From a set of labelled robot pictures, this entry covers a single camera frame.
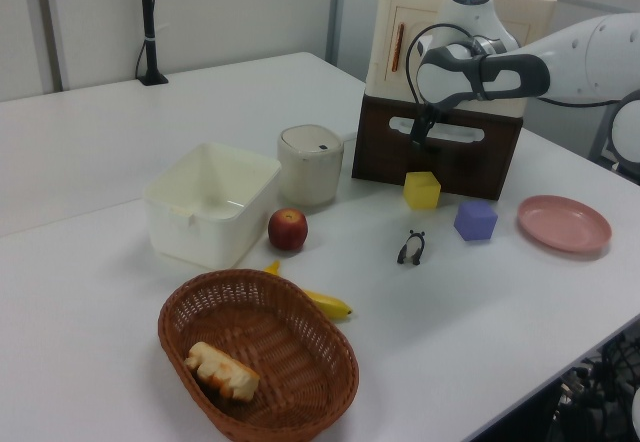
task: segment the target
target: red apple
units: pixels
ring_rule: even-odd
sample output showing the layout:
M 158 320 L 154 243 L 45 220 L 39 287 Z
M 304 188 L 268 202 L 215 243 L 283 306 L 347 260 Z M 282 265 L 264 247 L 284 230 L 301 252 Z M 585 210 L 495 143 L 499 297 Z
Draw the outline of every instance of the red apple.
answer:
M 298 209 L 276 210 L 269 219 L 269 241 L 280 250 L 298 250 L 307 238 L 307 218 Z

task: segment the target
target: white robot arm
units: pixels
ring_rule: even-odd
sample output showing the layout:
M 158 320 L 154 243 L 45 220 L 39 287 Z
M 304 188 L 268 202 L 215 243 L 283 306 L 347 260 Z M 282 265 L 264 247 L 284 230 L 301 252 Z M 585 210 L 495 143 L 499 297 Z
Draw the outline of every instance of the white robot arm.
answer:
M 443 4 L 439 22 L 461 30 L 437 29 L 433 38 L 420 40 L 416 83 L 424 102 L 441 112 L 474 99 L 617 103 L 610 130 L 614 152 L 640 175 L 640 13 L 587 20 L 515 49 L 510 35 L 482 35 L 483 21 L 491 33 L 506 33 L 496 20 L 491 0 Z

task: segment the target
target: cabinet handle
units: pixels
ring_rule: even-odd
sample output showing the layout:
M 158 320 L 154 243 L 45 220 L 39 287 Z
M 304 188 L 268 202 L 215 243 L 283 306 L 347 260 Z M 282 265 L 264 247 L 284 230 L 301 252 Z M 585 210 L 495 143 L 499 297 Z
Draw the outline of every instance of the cabinet handle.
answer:
M 402 36 L 404 35 L 404 24 L 398 25 L 398 35 L 396 37 L 396 47 L 393 51 L 393 62 L 391 64 L 391 72 L 398 71 L 398 62 L 400 62 L 400 49 L 402 48 Z

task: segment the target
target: white canister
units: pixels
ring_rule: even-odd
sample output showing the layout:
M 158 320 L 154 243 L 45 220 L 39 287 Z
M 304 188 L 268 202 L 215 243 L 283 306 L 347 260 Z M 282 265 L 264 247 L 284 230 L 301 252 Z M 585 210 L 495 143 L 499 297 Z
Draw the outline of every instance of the white canister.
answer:
M 298 205 L 318 205 L 336 195 L 344 145 L 319 125 L 283 130 L 278 138 L 280 191 Z

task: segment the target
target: pink plate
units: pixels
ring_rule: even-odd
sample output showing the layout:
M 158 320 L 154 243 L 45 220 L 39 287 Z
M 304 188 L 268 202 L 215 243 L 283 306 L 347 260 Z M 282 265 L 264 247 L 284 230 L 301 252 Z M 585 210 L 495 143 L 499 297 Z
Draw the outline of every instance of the pink plate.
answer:
M 518 208 L 522 228 L 540 242 L 567 252 L 592 252 L 611 239 L 611 226 L 580 202 L 555 195 L 536 195 Z

